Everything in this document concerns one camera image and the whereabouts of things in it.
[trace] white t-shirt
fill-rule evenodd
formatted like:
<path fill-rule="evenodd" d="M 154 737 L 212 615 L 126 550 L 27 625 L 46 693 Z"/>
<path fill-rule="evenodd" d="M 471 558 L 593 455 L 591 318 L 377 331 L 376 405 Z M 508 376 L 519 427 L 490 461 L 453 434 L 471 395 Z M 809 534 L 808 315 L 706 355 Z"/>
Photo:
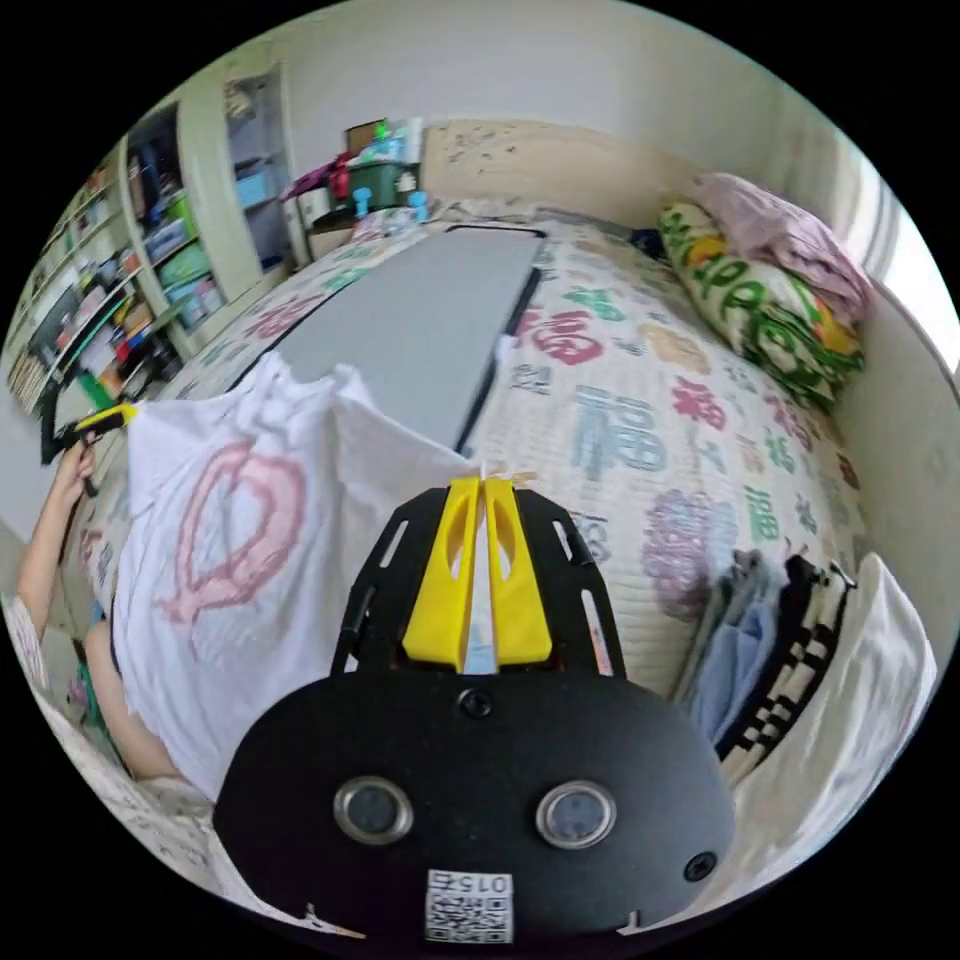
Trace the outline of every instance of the white t-shirt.
<path fill-rule="evenodd" d="M 379 413 L 352 368 L 302 384 L 275 352 L 222 397 L 146 405 L 128 443 L 124 696 L 215 800 L 259 717 L 329 675 L 393 511 L 473 468 Z"/>

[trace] qr code sticker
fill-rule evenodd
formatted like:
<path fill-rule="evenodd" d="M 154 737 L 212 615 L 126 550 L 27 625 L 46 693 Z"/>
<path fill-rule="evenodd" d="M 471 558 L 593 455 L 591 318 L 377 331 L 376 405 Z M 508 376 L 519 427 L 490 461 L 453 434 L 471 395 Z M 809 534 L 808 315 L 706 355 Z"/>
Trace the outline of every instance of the qr code sticker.
<path fill-rule="evenodd" d="M 426 939 L 438 943 L 512 943 L 513 878 L 500 873 L 431 870 Z"/>

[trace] person's arm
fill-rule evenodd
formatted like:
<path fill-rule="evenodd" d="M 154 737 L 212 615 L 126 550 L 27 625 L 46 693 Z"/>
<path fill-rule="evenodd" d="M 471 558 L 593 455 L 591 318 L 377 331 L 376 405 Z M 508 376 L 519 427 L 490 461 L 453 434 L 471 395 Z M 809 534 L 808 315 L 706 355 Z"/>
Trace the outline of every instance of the person's arm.
<path fill-rule="evenodd" d="M 70 513 L 83 493 L 83 481 L 93 473 L 93 468 L 91 447 L 84 448 L 83 444 L 77 443 L 64 452 L 23 558 L 17 594 L 40 639 L 50 617 L 60 548 L 70 523 Z"/>

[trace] screw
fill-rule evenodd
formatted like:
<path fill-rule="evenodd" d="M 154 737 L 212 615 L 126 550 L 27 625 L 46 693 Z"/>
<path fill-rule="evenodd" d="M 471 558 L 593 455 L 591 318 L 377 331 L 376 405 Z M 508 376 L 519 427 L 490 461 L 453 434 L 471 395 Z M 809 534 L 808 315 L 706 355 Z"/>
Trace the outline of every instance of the screw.
<path fill-rule="evenodd" d="M 490 699 L 490 695 L 482 690 L 464 690 L 457 703 L 460 704 L 460 709 L 471 720 L 482 720 L 484 717 L 489 717 L 493 710 L 493 701 Z"/>
<path fill-rule="evenodd" d="M 699 883 L 701 880 L 709 877 L 713 873 L 713 868 L 717 865 L 717 855 L 710 853 L 698 853 L 683 868 L 683 876 L 690 883 Z"/>

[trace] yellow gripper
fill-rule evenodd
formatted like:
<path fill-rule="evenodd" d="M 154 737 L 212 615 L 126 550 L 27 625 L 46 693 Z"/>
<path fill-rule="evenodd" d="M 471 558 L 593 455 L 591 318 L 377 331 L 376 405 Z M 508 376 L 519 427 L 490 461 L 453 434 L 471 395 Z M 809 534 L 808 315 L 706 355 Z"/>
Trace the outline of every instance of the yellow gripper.
<path fill-rule="evenodd" d="M 411 660 L 452 667 L 457 673 L 463 673 L 467 655 L 481 497 L 497 665 L 543 663 L 553 648 L 513 485 L 496 478 L 456 479 L 450 484 L 403 649 Z M 501 562 L 501 547 L 509 567 Z"/>

